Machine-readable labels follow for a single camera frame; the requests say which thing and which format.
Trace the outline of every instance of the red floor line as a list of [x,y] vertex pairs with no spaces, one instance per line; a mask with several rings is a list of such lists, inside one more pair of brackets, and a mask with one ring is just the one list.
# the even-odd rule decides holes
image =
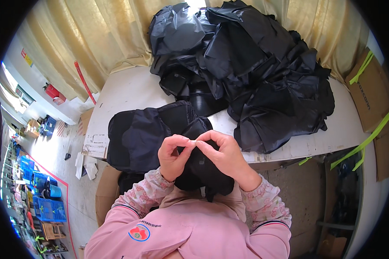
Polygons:
[[69,229],[69,235],[70,235],[70,243],[72,244],[72,249],[73,249],[73,253],[75,255],[75,258],[78,259],[78,257],[76,256],[76,251],[75,251],[75,247],[73,246],[73,240],[72,240],[72,232],[70,230],[70,223],[69,223],[69,204],[68,204],[68,190],[69,190],[69,185],[67,184],[67,182],[63,181],[62,179],[58,178],[56,175],[52,174],[51,172],[49,172],[46,168],[44,168],[43,166],[41,166],[40,163],[38,163],[29,153],[26,152],[27,155],[29,155],[30,159],[32,159],[33,161],[35,161],[35,163],[37,163],[41,168],[43,168],[48,174],[50,174],[53,178],[55,178],[56,180],[58,180],[59,182],[61,182],[61,184],[65,185],[66,186],[66,215],[67,215],[67,227]]

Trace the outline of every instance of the concrete floor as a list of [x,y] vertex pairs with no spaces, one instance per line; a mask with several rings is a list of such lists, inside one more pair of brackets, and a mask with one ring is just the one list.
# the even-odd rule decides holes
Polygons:
[[[63,122],[57,122],[55,132],[60,123]],[[62,240],[70,250],[69,254],[65,254],[65,258],[76,258],[78,247],[86,244],[98,228],[95,215],[95,192],[102,171],[108,163],[98,160],[97,177],[90,180],[85,175],[78,180],[75,177],[75,160],[84,143],[82,124],[60,129],[59,134],[54,133],[52,138],[22,138],[20,145],[36,160],[36,164],[40,165],[41,172],[48,171],[60,179],[58,185],[62,189],[62,199],[69,215],[69,224],[65,224],[68,238]],[[68,151],[72,157],[65,161],[65,153]],[[292,214],[290,258],[314,251],[320,235],[320,229],[315,223],[324,215],[324,166],[310,159],[301,166],[295,164],[286,169],[258,170],[258,172],[271,184],[279,186],[280,197],[285,202],[285,206],[290,208]]]

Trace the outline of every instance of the sleeve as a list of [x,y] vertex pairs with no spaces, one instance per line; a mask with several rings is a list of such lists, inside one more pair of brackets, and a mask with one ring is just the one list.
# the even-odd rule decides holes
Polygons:
[[290,255],[291,214],[278,196],[280,188],[262,175],[261,184],[253,191],[241,189],[242,200],[251,212],[251,249],[261,258],[288,258]]
[[163,198],[173,191],[174,182],[166,181],[160,174],[160,168],[148,171],[144,179],[133,184],[133,188],[115,200],[115,207],[127,207],[139,217],[144,218],[151,207],[160,205]]

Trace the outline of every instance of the finger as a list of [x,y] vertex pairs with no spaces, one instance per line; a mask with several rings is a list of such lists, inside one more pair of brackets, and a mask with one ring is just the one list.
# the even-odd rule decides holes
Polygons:
[[197,141],[196,146],[202,151],[202,153],[207,156],[212,162],[215,162],[223,154],[215,150],[211,145],[204,141]]
[[229,135],[223,134],[222,132],[210,130],[203,134],[201,134],[199,137],[197,137],[197,141],[208,141],[213,140],[216,142],[216,144],[220,147],[223,145],[225,139],[228,138]]
[[194,148],[196,148],[196,145],[192,147],[185,147],[180,153],[179,157],[176,159],[176,162],[186,164]]
[[173,135],[166,137],[161,144],[160,150],[167,154],[171,154],[176,147],[191,147],[195,145],[195,141],[182,135]]

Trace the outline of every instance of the printed logo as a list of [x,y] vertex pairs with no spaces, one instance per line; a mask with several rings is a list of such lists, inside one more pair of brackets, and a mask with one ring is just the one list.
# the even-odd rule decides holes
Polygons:
[[135,241],[146,241],[150,237],[150,230],[144,225],[137,224],[135,228],[128,232],[128,235]]

